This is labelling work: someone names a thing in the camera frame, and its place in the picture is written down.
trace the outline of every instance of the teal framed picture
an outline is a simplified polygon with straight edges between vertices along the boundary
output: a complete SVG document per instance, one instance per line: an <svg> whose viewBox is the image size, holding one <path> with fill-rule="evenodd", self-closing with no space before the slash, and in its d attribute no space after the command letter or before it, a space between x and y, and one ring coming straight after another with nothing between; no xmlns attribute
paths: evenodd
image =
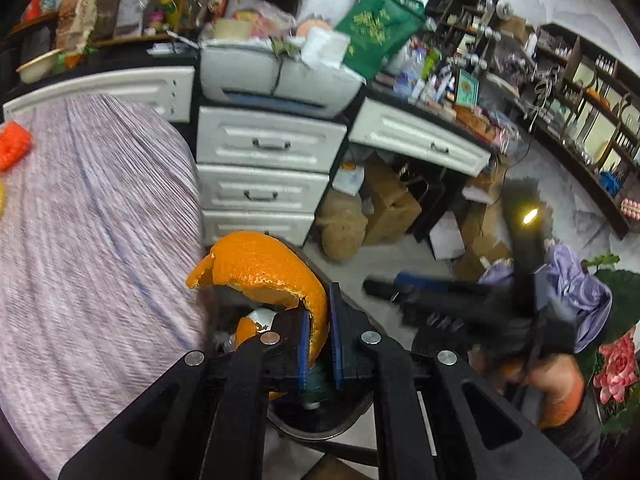
<svg viewBox="0 0 640 480"><path fill-rule="evenodd" d="M465 70L459 70L456 78L455 101L458 106L474 108L478 103L478 79Z"/></svg>

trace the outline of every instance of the silver bolt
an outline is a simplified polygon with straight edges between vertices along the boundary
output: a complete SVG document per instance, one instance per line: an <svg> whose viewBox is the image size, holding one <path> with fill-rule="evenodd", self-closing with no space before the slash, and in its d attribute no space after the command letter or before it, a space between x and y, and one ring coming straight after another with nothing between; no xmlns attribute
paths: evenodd
<svg viewBox="0 0 640 480"><path fill-rule="evenodd" d="M382 337L378 332L369 330L367 332L363 332L360 339L362 339L362 342L367 345L377 345L382 340Z"/></svg>
<svg viewBox="0 0 640 480"><path fill-rule="evenodd" d="M457 360L458 356L451 350L442 350L438 352L438 361L440 361L445 366L454 365L456 364Z"/></svg>
<svg viewBox="0 0 640 480"><path fill-rule="evenodd" d="M201 362L204 361L204 354L198 350L194 350L193 352L189 352L184 356L184 362L189 366L198 366Z"/></svg>
<svg viewBox="0 0 640 480"><path fill-rule="evenodd" d="M260 342L265 345L275 345L280 341L280 334L277 332L265 332L260 336Z"/></svg>

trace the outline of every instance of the purple satin cloth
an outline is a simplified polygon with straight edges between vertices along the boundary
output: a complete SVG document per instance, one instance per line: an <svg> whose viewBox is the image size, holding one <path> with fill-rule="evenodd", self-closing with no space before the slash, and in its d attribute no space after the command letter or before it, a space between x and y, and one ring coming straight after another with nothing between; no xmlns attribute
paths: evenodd
<svg viewBox="0 0 640 480"><path fill-rule="evenodd" d="M613 295L598 278L582 272L580 258L564 244L552 244L546 252L550 290L574 316L577 334L574 351L582 351L598 335L609 317ZM491 266L478 280L483 285L508 285L513 267Z"/></svg>

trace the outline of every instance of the bowl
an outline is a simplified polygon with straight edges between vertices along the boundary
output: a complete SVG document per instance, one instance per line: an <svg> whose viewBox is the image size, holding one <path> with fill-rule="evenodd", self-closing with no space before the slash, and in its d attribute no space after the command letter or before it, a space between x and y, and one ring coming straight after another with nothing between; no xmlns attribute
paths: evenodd
<svg viewBox="0 0 640 480"><path fill-rule="evenodd" d="M18 67L16 72L20 74L20 79L25 84L35 83L53 70L58 60L61 48L42 54L30 62Z"/></svg>

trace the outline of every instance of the lotus flower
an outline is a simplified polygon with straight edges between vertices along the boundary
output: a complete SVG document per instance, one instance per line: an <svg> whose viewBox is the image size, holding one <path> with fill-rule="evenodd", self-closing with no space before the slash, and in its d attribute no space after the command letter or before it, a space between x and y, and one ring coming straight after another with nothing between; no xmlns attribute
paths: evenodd
<svg viewBox="0 0 640 480"><path fill-rule="evenodd" d="M625 388L638 380L634 357L635 330L633 327L616 342L598 348L604 356L604 368L593 378L593 385L602 388L600 402L603 404L611 397L616 402L625 400Z"/></svg>

